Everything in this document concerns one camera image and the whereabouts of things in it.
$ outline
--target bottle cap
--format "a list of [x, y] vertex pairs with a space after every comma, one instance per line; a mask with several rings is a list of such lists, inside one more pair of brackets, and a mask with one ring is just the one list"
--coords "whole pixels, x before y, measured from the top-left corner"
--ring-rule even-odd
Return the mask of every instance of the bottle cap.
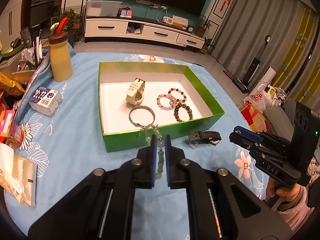
[[49, 37], [49, 44], [58, 44], [67, 41], [69, 38], [68, 32], [63, 32], [60, 35], [51, 35]]

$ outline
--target drawer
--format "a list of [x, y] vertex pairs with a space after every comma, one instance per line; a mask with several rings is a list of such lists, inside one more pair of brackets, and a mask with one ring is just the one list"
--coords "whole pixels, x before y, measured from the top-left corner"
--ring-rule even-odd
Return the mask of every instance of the drawer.
[[145, 25], [143, 27], [141, 35], [144, 37], [155, 38], [158, 40], [176, 42], [179, 33]]
[[87, 20], [86, 34], [125, 34], [128, 22], [108, 20]]
[[204, 41], [197, 39], [195, 37], [184, 35], [184, 34], [180, 33], [178, 36], [178, 39], [177, 39], [177, 43], [189, 45], [189, 46], [201, 49], [204, 44]]

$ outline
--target cable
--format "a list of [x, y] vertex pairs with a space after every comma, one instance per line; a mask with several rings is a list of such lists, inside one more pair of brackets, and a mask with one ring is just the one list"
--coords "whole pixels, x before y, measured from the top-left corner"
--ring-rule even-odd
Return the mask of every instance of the cable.
[[[167, 14], [167, 8], [162, 8], [162, 11], [161, 11], [161, 12], [163, 12], [163, 10], [165, 10], [165, 16], [167, 17], [167, 16], [168, 16], [168, 14]], [[156, 17], [156, 20], [158, 21], [158, 23], [161, 23], [161, 24], [164, 24], [164, 25], [171, 25], [171, 24], [169, 24], [169, 23], [160, 22], [160, 21], [158, 20], [158, 16], [159, 16], [159, 14], [160, 14], [161, 12], [159, 12], [158, 15], [157, 15], [157, 17]]]
[[147, 12], [148, 12], [148, 8], [149, 8], [149, 6], [150, 6], [150, 5], [148, 5], [148, 6], [147, 6], [147, 11], [146, 11], [146, 14], [144, 15], [144, 18], [145, 18], [145, 17], [146, 17], [146, 15], [147, 15]]

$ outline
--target drawer handle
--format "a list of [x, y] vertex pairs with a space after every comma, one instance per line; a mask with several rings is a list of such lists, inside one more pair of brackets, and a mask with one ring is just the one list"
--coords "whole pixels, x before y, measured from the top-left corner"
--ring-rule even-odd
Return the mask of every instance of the drawer handle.
[[114, 26], [98, 26], [99, 29], [114, 29]]
[[163, 33], [156, 33], [156, 32], [154, 32], [154, 34], [158, 34], [158, 35], [162, 35], [162, 36], [168, 36], [168, 34], [163, 34]]
[[194, 41], [189, 41], [189, 40], [187, 40], [187, 42], [190, 42], [190, 43], [193, 43], [193, 44], [197, 44], [196, 42], [194, 42]]

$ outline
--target potted plant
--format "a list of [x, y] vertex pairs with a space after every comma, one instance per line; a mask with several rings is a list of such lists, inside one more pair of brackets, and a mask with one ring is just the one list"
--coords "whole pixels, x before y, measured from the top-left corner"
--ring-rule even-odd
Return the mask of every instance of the potted plant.
[[80, 16], [81, 13], [76, 12], [73, 9], [68, 9], [53, 20], [54, 23], [56, 23], [60, 22], [64, 17], [69, 17], [69, 22], [63, 27], [62, 30], [69, 33], [68, 42], [72, 47], [76, 41], [77, 30], [80, 28]]
[[200, 53], [202, 54], [206, 54], [208, 53], [208, 50], [209, 50], [209, 47], [211, 47], [211, 42], [212, 42], [212, 39], [207, 39], [207, 38], [204, 38], [204, 44], [202, 46], [202, 49], [200, 49]]
[[200, 16], [197, 22], [197, 28], [195, 31], [195, 35], [197, 35], [198, 37], [202, 37], [205, 30], [209, 30], [210, 27], [212, 27], [212, 22], [205, 17], [204, 15]]

